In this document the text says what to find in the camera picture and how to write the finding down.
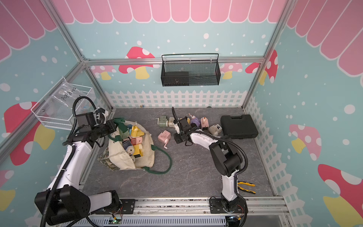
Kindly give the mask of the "yellow black pencil sharpener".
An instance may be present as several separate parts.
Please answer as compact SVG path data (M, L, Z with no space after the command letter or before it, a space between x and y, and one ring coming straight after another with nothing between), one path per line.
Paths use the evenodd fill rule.
M135 158L140 158L140 157L144 156L142 144L136 144L136 145L133 145L133 147L134 147L133 156Z

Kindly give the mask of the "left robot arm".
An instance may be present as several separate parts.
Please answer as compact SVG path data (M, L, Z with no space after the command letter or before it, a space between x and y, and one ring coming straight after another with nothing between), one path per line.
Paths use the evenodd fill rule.
M83 218L89 219L91 214L99 210L113 213L122 208L115 190L87 196L79 189L83 169L94 145L99 144L98 139L116 132L117 129L113 120L106 120L108 113L102 108L76 114L76 105L83 99L93 103L87 96L80 96L74 101L72 115L75 121L63 143L67 147L66 156L47 190L35 197L35 204L42 214L42 227L69 221L76 223Z

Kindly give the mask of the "cream canvas tote bag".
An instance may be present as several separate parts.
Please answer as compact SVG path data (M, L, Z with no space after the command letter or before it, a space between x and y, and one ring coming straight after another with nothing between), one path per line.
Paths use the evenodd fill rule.
M114 118L116 131L108 135L108 145L98 161L112 171L145 170L155 175L168 173L173 165L172 158L162 148L154 145L151 133L137 122ZM151 170L155 162L155 151L166 155L169 164L164 171Z

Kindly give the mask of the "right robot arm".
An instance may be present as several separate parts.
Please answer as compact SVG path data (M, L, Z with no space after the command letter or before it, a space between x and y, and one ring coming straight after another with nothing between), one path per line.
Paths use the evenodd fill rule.
M196 126L188 124L187 118L179 118L172 107L174 123L177 127L175 141L185 146L200 145L210 151L214 165L222 177L221 206L227 213L241 211L244 216L248 209L246 200L239 194L237 179L248 167L245 152L228 136L213 136Z

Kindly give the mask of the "yellow crank pencil sharpener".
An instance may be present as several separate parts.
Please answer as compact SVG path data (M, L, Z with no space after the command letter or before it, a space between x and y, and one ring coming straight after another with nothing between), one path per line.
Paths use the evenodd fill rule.
M144 136L145 133L136 125L132 126L131 128L131 132L130 132L130 136L132 138L138 138L138 137L141 137L141 136Z

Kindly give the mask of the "green pencil sharpener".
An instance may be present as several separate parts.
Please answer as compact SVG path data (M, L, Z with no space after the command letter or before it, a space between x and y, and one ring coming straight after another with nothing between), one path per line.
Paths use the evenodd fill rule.
M162 115L157 118L157 124L159 127L168 127L168 118L166 115Z

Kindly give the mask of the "cream crank pencil sharpener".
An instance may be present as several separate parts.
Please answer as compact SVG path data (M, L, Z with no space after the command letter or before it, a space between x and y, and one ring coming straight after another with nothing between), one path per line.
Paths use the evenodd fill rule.
M214 124L209 126L208 131L211 135L218 136L223 131L223 129L219 124Z

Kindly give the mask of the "beige pencil sharpener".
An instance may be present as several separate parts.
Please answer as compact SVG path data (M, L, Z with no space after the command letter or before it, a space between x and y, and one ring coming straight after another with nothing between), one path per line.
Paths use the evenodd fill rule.
M170 128L174 128L175 127L174 120L175 120L174 117L169 117L169 119L168 119L168 127L170 127Z

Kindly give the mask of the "clear wall bin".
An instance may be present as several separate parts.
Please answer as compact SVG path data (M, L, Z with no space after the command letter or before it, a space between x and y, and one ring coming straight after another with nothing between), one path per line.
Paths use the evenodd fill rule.
M74 123L73 103L79 96L87 96L93 102L96 98L92 87L72 84L62 78L31 111L45 127L71 130Z

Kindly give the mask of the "black box in basket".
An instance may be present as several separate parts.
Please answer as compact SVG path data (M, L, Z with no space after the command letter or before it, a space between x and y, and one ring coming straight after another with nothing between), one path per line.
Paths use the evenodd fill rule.
M164 87L189 86L188 72L165 72L162 76Z

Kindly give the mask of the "purple pencil sharpener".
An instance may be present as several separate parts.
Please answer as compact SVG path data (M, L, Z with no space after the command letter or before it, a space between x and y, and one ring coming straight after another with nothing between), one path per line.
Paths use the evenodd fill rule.
M201 123L200 123L200 119L198 119L196 116L192 115L189 113L189 117L190 117L190 125L192 125L193 127L197 127L200 128Z

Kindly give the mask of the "pink boxy pencil sharpener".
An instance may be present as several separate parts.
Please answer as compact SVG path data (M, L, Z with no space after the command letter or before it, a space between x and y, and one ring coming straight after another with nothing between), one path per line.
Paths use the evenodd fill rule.
M158 135L158 140L164 144L164 148L168 149L167 144L169 143L171 139L171 133L167 130L164 130Z

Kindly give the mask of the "black plastic tool case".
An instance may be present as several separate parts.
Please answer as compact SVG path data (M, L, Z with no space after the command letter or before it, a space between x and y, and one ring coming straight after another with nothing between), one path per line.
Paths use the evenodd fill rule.
M223 115L220 119L223 134L231 139L253 139L259 134L249 114L240 116Z

